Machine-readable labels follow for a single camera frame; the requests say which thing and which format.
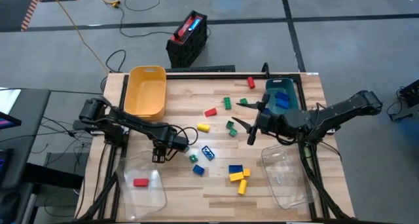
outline toy block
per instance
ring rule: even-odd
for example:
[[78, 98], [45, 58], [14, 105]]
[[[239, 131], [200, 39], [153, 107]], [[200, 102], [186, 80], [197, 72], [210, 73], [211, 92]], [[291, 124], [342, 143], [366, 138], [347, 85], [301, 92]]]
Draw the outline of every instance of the toy block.
[[289, 101], [289, 96], [285, 93], [282, 93], [282, 92], [277, 92], [275, 94], [275, 98], [279, 98], [279, 99], [282, 99], [282, 100], [285, 100], [285, 101]]
[[205, 114], [205, 117], [217, 115], [217, 109], [216, 108], [209, 109], [205, 111], [204, 114]]
[[224, 97], [224, 107], [225, 109], [231, 109], [230, 97]]
[[243, 172], [243, 165], [229, 165], [228, 172], [229, 173]]
[[202, 176], [204, 175], [205, 169], [203, 167], [195, 165], [195, 167], [193, 168], [193, 172], [199, 176]]
[[207, 157], [208, 160], [213, 160], [215, 157], [215, 154], [211, 151], [211, 149], [206, 145], [204, 148], [202, 148], [202, 152], [204, 153], [205, 157]]
[[234, 136], [236, 136], [237, 135], [237, 130], [236, 129], [234, 129], [234, 128], [231, 128], [230, 129], [230, 132], [228, 133], [230, 136], [232, 136], [232, 137], [234, 137]]
[[198, 162], [198, 157], [196, 155], [189, 156], [189, 160], [191, 163]]
[[246, 192], [247, 181], [245, 179], [240, 181], [240, 185], [238, 186], [238, 193], [244, 195]]
[[275, 105], [280, 106], [284, 109], [289, 109], [289, 102], [283, 100], [283, 99], [276, 99]]
[[248, 77], [247, 83], [249, 84], [250, 89], [255, 88], [255, 81], [253, 80], [253, 77]]
[[232, 122], [232, 121], [228, 121], [228, 122], [227, 122], [226, 127], [227, 127], [228, 129], [233, 129], [233, 126], [234, 126], [234, 122]]
[[147, 178], [134, 179], [134, 187], [147, 187], [149, 180]]
[[240, 99], [240, 103], [247, 103], [247, 99], [246, 98]]
[[235, 174], [230, 174], [230, 181], [238, 181], [244, 179], [243, 172], [237, 172]]
[[198, 123], [198, 125], [196, 126], [196, 129], [198, 129], [201, 132], [208, 133], [210, 131], [210, 126], [206, 124]]
[[250, 176], [250, 169], [249, 168], [244, 168], [243, 169], [243, 176]]

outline black crate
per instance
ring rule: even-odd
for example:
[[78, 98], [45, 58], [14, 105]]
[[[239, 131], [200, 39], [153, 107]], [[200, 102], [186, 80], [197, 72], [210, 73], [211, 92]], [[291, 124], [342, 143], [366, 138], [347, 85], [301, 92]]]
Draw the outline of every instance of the black crate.
[[207, 16], [192, 10], [166, 45], [172, 67], [190, 67], [203, 51], [207, 39]]

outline computer monitor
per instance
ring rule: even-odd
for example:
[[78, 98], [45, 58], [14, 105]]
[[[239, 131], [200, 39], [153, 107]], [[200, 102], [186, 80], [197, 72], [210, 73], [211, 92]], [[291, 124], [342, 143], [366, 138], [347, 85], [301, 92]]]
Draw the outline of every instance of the computer monitor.
[[0, 112], [0, 130], [5, 128], [11, 128], [14, 126], [20, 126], [21, 124], [21, 120]]

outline orange plastic bin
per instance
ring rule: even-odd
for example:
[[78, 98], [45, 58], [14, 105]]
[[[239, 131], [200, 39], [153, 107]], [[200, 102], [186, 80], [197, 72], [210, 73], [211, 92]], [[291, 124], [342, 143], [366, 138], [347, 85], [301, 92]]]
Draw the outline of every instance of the orange plastic bin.
[[164, 116], [166, 70], [160, 66], [139, 66], [130, 72], [124, 110], [148, 121]]

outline clear plastic container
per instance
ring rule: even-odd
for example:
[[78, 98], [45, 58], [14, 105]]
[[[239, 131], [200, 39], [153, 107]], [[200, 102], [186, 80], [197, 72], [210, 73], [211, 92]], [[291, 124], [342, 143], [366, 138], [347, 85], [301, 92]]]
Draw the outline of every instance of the clear plastic container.
[[[157, 170], [152, 163], [151, 151], [121, 159], [116, 169], [124, 201], [125, 217], [132, 221], [157, 212], [166, 206], [166, 193]], [[147, 187], [134, 187], [134, 179], [147, 178]]]
[[296, 145], [263, 149], [262, 163], [271, 195], [279, 207], [289, 209], [315, 201], [317, 191], [303, 170]]

